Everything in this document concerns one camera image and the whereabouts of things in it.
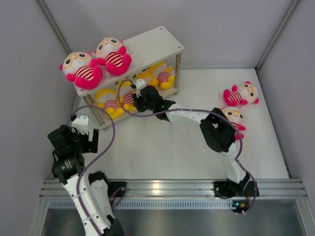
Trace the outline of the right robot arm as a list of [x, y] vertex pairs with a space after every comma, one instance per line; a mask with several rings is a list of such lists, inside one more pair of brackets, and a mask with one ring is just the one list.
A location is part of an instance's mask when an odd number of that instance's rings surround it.
[[207, 146], [224, 154], [230, 191], [235, 195], [242, 195], [247, 190], [250, 175], [238, 161], [242, 145], [236, 145], [236, 128], [219, 108], [211, 111], [189, 109], [174, 101], [163, 99], [154, 86], [143, 84], [131, 87], [136, 89], [132, 98], [137, 111], [151, 111], [160, 120], [199, 128]]

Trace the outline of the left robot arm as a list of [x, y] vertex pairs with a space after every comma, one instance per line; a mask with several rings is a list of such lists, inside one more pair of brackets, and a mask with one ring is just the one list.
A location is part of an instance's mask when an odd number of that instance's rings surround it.
[[90, 174], [85, 167], [83, 155], [98, 151], [98, 134], [94, 129], [90, 141], [88, 134], [67, 125], [49, 133], [54, 147], [52, 174], [71, 197], [87, 236], [123, 236], [124, 230], [111, 208], [107, 176], [102, 171]]

